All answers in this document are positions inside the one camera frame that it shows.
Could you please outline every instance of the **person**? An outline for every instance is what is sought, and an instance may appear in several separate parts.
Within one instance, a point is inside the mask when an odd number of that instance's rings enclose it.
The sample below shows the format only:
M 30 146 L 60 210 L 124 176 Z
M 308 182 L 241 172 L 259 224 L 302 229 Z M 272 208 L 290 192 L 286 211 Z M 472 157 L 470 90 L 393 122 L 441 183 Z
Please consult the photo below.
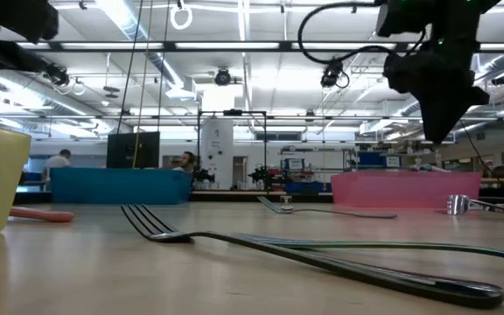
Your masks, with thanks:
M 193 153 L 186 151 L 180 157 L 180 161 L 179 161 L 178 166 L 174 167 L 173 170 L 192 173 L 193 166 L 195 164 L 195 160 L 196 160 L 196 156 Z
M 61 150 L 58 155 L 48 158 L 44 164 L 44 170 L 42 171 L 42 179 L 47 181 L 50 179 L 50 170 L 52 168 L 59 167 L 69 167 L 69 158 L 71 157 L 71 151 L 68 149 Z

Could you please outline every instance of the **table surface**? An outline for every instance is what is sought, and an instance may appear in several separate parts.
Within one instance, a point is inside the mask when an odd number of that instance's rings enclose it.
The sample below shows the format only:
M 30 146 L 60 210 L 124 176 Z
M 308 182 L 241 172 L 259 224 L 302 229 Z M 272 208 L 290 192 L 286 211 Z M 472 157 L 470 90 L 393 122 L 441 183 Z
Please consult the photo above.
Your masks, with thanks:
M 330 209 L 328 204 L 296 207 Z M 222 241 L 144 240 L 117 206 L 39 206 L 76 214 L 72 223 L 10 219 L 0 234 L 0 314 L 504 314 L 478 311 L 355 282 Z M 329 213 L 278 215 L 261 203 L 153 207 L 181 230 L 288 238 L 456 242 L 504 249 L 504 217 L 431 210 L 395 220 Z M 333 249 L 361 263 L 504 288 L 504 259 L 405 249 Z

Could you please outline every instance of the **pole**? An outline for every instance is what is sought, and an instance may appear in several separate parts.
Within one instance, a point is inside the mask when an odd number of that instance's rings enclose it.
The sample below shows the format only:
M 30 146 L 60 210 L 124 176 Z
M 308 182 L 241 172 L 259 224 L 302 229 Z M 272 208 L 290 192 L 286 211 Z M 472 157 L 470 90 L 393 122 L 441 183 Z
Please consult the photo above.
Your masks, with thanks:
M 198 155 L 198 166 L 201 168 L 201 157 L 200 157 L 200 151 L 201 151 L 201 110 L 198 110 L 198 151 L 196 152 Z
M 268 171 L 268 114 L 263 112 L 263 167 Z M 263 189 L 267 192 L 268 186 L 264 182 Z

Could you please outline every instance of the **fork tines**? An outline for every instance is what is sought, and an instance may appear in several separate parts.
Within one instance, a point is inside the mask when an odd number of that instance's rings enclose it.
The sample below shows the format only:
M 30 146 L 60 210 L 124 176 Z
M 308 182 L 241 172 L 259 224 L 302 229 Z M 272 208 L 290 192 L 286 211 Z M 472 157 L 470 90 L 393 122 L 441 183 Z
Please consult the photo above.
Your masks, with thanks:
M 146 205 L 120 206 L 129 224 L 144 238 L 150 240 L 152 235 L 178 232 L 175 227 L 160 220 Z

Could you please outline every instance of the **pink bin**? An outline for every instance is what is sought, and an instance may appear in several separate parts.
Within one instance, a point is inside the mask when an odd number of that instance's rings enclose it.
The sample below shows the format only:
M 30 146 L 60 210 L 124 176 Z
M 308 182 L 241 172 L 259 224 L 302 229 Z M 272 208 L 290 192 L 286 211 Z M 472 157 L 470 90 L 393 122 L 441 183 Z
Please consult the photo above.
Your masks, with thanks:
M 477 199 L 481 173 L 352 171 L 332 176 L 333 203 L 345 207 L 446 208 L 451 194 Z

